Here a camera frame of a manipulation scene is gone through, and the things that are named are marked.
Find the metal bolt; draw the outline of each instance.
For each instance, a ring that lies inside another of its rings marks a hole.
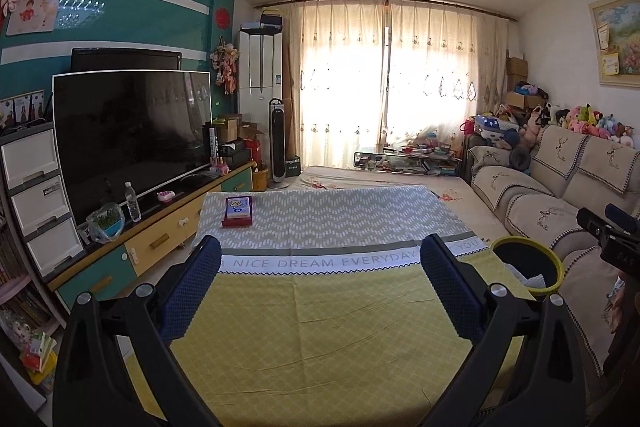
[[[557,293],[552,294],[549,297],[549,300],[551,301],[551,304],[553,304],[554,306],[562,306],[564,304],[564,299],[562,299],[562,297],[559,296]]]
[[[76,302],[78,304],[84,305],[84,304],[87,304],[87,302],[89,302],[90,300],[91,300],[91,293],[84,292],[78,296],[78,298],[76,299]]]
[[[138,297],[148,297],[153,293],[154,287],[150,284],[141,284],[136,288],[136,295]]]
[[[507,288],[505,288],[501,284],[494,284],[491,286],[491,293],[494,294],[496,297],[506,297]]]

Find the glass coffee table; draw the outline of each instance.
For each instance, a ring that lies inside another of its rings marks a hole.
[[[362,171],[404,172],[429,176],[457,176],[460,159],[451,151],[414,149],[410,153],[391,148],[362,149],[353,155],[353,166]]]

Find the tower fan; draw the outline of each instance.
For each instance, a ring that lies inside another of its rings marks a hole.
[[[269,150],[271,153],[271,181],[269,188],[286,188],[284,104],[279,98],[269,101]]]

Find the green plant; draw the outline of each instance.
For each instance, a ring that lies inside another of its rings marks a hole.
[[[119,222],[119,220],[120,214],[118,213],[118,211],[115,208],[110,208],[105,213],[97,216],[96,223],[98,223],[98,226],[101,229],[106,230],[111,225]]]

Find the water bottle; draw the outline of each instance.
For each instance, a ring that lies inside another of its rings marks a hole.
[[[140,206],[138,206],[138,198],[136,198],[136,192],[131,186],[131,182],[124,184],[124,197],[127,198],[127,206],[129,207],[129,215],[133,219],[134,223],[137,223],[141,219]]]

